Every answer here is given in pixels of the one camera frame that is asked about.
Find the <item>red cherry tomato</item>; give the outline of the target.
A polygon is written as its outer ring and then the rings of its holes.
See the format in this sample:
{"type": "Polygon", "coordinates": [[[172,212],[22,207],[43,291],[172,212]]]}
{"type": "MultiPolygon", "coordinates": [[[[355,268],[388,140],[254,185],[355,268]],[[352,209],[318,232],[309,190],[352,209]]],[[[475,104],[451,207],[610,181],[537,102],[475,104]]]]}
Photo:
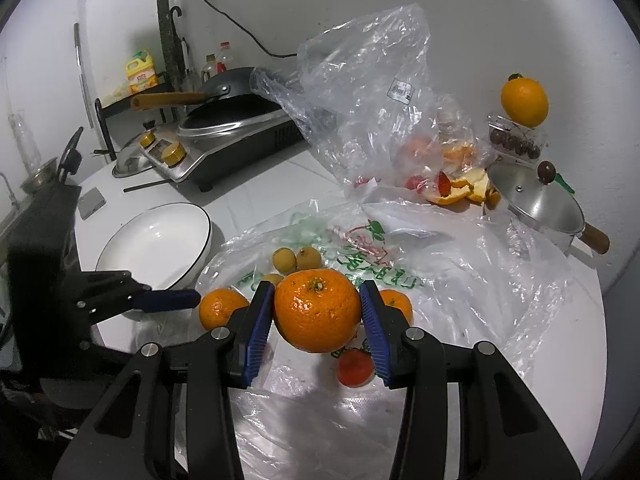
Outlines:
{"type": "Polygon", "coordinates": [[[337,380],[345,387],[361,387],[373,378],[374,364],[369,353],[347,349],[337,359],[337,380]]]}

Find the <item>small mandarin orange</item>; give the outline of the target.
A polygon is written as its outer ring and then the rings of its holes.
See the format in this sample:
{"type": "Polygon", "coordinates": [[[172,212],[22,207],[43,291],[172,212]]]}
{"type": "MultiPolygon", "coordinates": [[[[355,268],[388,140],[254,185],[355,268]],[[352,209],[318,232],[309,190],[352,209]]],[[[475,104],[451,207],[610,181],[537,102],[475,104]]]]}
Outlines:
{"type": "Polygon", "coordinates": [[[413,308],[410,299],[398,290],[383,289],[380,291],[380,296],[386,305],[386,307],[395,308],[402,312],[407,323],[412,324],[413,321],[413,308]]]}

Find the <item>large mandarin orange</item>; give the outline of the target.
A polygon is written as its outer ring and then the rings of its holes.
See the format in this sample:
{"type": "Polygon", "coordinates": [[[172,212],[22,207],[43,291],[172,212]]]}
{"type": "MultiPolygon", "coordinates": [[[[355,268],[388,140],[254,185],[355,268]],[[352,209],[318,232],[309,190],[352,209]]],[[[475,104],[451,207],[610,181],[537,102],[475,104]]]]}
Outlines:
{"type": "Polygon", "coordinates": [[[361,304],[356,287],[332,269],[298,271],[274,293],[274,324],[298,350],[331,353],[356,336],[361,304]]]}

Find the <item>tan longan fruit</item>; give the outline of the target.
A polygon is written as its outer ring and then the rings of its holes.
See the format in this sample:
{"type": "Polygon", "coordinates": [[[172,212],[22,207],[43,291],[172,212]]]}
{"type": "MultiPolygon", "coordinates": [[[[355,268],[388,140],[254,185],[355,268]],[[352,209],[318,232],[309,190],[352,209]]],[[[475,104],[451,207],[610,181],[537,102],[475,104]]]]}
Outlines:
{"type": "Polygon", "coordinates": [[[314,247],[302,247],[296,254],[296,266],[299,271],[320,269],[322,264],[322,255],[314,247]]]}
{"type": "Polygon", "coordinates": [[[277,273],[265,274],[262,277],[262,281],[269,282],[273,284],[273,286],[278,286],[283,280],[284,280],[284,276],[277,273]]]}
{"type": "Polygon", "coordinates": [[[272,254],[272,264],[274,268],[283,275],[288,275],[297,270],[297,259],[295,252],[290,248],[278,248],[272,254]]]}

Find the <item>white round plate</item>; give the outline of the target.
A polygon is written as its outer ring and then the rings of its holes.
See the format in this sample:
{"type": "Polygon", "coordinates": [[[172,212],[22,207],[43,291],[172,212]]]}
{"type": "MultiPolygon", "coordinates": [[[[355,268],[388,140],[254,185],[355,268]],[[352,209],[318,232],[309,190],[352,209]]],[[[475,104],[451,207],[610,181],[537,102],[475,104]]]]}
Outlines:
{"type": "Polygon", "coordinates": [[[154,290],[184,289],[204,268],[213,235],[213,223],[202,207],[156,206],[120,227],[102,249],[96,270],[128,271],[154,290]]]}

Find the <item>grey smartphone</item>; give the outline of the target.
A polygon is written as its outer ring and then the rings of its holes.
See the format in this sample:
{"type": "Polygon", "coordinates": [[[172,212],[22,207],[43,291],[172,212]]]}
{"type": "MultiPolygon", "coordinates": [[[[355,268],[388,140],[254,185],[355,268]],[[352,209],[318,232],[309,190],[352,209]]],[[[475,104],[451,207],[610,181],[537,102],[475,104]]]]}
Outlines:
{"type": "Polygon", "coordinates": [[[78,202],[78,214],[82,220],[87,220],[106,204],[106,200],[97,188],[85,193],[78,202]]]}

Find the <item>flat printed plastic bag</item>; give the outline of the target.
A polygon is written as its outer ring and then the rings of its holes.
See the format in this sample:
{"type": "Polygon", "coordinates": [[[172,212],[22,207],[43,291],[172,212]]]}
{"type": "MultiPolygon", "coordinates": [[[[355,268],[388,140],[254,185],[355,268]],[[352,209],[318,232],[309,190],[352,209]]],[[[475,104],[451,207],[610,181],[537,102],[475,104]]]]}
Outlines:
{"type": "Polygon", "coordinates": [[[251,295],[281,247],[317,248],[356,287],[398,290],[386,307],[392,377],[349,388],[347,349],[308,353],[273,330],[266,368],[233,397],[243,465],[263,479],[576,479],[574,457],[527,385],[565,299],[566,258],[521,222],[399,202],[300,205],[230,240],[196,287],[251,295]]]}

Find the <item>black chopstick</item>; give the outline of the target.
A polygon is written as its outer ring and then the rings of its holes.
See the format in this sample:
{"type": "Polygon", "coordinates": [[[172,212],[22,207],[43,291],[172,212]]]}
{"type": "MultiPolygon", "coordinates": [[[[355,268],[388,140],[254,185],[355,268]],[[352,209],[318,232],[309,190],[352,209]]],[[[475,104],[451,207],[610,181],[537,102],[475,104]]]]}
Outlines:
{"type": "Polygon", "coordinates": [[[172,182],[170,179],[163,179],[163,180],[157,180],[157,181],[153,181],[153,182],[146,182],[146,183],[143,183],[143,184],[130,186],[129,188],[124,188],[122,190],[122,192],[123,193],[132,193],[132,192],[136,192],[136,191],[145,190],[146,188],[155,188],[156,186],[159,186],[159,185],[171,184],[171,183],[174,183],[174,182],[172,182]]]}

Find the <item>steel pot by sink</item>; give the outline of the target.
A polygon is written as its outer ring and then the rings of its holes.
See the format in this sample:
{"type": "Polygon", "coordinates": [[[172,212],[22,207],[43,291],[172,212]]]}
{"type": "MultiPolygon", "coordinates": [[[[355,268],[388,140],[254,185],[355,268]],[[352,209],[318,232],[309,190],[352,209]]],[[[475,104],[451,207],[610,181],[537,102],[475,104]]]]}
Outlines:
{"type": "Polygon", "coordinates": [[[49,182],[56,179],[56,173],[58,172],[58,159],[53,157],[40,166],[34,174],[29,176],[22,184],[22,191],[33,196],[38,193],[49,182]]]}

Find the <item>steel dome pot lid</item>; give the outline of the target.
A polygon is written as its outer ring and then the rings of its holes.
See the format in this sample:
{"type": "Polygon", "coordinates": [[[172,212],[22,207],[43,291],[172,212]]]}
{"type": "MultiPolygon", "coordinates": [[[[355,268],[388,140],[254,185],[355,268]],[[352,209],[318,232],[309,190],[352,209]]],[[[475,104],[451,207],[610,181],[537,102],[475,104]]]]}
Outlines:
{"type": "Polygon", "coordinates": [[[145,131],[131,139],[118,152],[112,168],[112,176],[116,179],[129,178],[154,168],[144,153],[155,140],[156,134],[153,130],[145,131]]]}

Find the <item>orange peel pieces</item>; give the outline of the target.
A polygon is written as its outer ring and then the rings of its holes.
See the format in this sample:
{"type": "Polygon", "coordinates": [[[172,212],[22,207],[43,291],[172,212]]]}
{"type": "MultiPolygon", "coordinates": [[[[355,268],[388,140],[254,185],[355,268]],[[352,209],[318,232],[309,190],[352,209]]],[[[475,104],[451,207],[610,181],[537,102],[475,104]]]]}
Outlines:
{"type": "Polygon", "coordinates": [[[501,195],[489,182],[485,169],[472,168],[461,177],[448,177],[439,171],[434,188],[424,188],[421,195],[438,206],[451,206],[462,200],[474,204],[484,204],[493,210],[498,206],[501,195]]]}

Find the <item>steel induction cooker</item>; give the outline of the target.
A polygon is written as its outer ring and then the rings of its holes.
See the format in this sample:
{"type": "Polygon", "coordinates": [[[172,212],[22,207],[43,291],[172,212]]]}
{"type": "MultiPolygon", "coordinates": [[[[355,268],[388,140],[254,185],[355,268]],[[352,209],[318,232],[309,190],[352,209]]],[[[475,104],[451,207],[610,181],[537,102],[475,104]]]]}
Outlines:
{"type": "Polygon", "coordinates": [[[189,181],[202,192],[254,162],[303,141],[290,116],[257,94],[213,100],[181,122],[148,122],[141,153],[165,178],[189,181]]]}

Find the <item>black metal rack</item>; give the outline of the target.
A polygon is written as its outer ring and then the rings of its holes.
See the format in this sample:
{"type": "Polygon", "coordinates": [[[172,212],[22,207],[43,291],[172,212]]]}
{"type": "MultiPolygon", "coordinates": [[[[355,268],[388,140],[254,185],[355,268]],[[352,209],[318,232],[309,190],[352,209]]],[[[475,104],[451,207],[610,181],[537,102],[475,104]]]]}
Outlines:
{"type": "Polygon", "coordinates": [[[114,145],[113,136],[110,127],[119,125],[125,119],[132,124],[142,124],[145,120],[155,119],[159,124],[166,124],[167,118],[176,118],[175,112],[168,108],[159,108],[150,112],[135,112],[131,107],[131,100],[135,96],[144,96],[154,92],[168,92],[172,90],[169,82],[162,82],[156,87],[141,92],[125,96],[111,104],[104,104],[100,98],[93,101],[93,109],[96,112],[96,122],[98,125],[98,133],[100,135],[103,148],[96,148],[93,151],[95,155],[102,155],[107,162],[114,162],[117,156],[117,150],[114,145]]]}

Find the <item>steel saucepan with lid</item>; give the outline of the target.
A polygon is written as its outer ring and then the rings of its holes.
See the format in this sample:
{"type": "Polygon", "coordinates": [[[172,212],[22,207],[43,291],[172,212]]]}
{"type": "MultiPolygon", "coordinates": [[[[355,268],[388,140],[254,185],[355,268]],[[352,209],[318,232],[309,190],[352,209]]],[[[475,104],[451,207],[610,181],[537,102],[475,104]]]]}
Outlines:
{"type": "Polygon", "coordinates": [[[529,228],[544,234],[563,253],[578,238],[593,252],[604,255],[610,239],[586,219],[574,196],[555,181],[556,170],[548,160],[536,168],[515,162],[494,162],[487,169],[491,191],[500,198],[495,211],[509,211],[529,228]]]}

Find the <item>yellow detergent jug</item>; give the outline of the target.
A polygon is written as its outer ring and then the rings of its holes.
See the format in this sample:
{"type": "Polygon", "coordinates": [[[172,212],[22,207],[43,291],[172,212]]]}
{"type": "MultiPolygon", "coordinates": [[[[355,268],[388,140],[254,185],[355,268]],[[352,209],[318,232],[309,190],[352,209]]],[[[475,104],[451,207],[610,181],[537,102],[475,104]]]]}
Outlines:
{"type": "Polygon", "coordinates": [[[125,72],[131,93],[139,93],[158,85],[154,58],[149,49],[135,53],[125,64],[125,72]]]}

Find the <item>clear box of dark fruit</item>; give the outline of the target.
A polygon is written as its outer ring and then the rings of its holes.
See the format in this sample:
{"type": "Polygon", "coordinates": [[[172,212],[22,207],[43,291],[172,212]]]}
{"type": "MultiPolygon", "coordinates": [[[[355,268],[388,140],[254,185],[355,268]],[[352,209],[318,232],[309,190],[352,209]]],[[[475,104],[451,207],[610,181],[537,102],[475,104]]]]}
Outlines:
{"type": "Polygon", "coordinates": [[[544,128],[525,127],[499,113],[489,114],[487,122],[488,139],[492,147],[500,154],[520,162],[538,162],[548,145],[544,128]]]}

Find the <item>black umbrella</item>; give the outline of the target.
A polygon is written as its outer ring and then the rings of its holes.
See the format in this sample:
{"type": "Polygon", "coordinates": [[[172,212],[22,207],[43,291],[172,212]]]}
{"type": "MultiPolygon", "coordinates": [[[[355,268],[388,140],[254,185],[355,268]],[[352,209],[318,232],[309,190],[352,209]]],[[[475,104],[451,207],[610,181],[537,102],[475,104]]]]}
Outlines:
{"type": "Polygon", "coordinates": [[[184,77],[186,76],[186,63],[184,62],[184,55],[182,50],[182,40],[178,34],[178,30],[175,23],[175,18],[182,17],[182,9],[180,6],[172,6],[169,9],[169,25],[171,32],[171,52],[174,57],[174,64],[176,69],[176,83],[175,88],[177,90],[182,89],[184,77]]]}

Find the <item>oil bottle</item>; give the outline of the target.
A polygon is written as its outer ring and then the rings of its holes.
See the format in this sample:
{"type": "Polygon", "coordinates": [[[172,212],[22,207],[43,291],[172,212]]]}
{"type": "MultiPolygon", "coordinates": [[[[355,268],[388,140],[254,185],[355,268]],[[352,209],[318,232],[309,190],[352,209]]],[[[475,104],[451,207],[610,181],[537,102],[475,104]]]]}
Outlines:
{"type": "Polygon", "coordinates": [[[216,55],[208,54],[206,55],[206,63],[201,70],[202,83],[205,84],[206,81],[209,81],[210,78],[213,78],[213,76],[215,76],[216,73],[217,73],[216,55]]]}

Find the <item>crumpled clear plastic bag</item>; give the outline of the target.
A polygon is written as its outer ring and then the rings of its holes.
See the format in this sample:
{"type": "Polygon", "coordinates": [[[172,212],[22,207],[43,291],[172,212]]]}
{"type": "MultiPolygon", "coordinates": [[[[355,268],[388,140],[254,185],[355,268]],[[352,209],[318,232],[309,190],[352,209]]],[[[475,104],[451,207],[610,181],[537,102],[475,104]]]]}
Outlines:
{"type": "Polygon", "coordinates": [[[318,162],[363,195],[424,202],[494,158],[471,117],[430,81],[431,31],[416,3],[334,26],[297,49],[293,73],[256,68],[252,90],[278,104],[318,162]]]}

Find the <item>red capped sauce bottle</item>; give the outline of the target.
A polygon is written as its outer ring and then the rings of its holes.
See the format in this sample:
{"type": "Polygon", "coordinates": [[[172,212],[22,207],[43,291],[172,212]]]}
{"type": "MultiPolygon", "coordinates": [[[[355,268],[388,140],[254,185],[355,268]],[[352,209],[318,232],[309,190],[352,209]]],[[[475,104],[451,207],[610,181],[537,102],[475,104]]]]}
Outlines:
{"type": "Polygon", "coordinates": [[[238,62],[232,50],[229,41],[224,41],[220,44],[220,51],[217,56],[216,71],[218,74],[228,72],[238,67],[238,62]]]}

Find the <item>yellow orange on box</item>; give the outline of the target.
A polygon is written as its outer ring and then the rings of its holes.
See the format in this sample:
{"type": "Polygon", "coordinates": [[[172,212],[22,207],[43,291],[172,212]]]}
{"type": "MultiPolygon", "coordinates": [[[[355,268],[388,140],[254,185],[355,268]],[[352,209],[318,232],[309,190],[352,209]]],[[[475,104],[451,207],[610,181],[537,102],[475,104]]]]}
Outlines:
{"type": "Polygon", "coordinates": [[[549,100],[544,87],[535,79],[519,73],[511,74],[500,92],[506,114],[527,128],[540,126],[549,113],[549,100]]]}

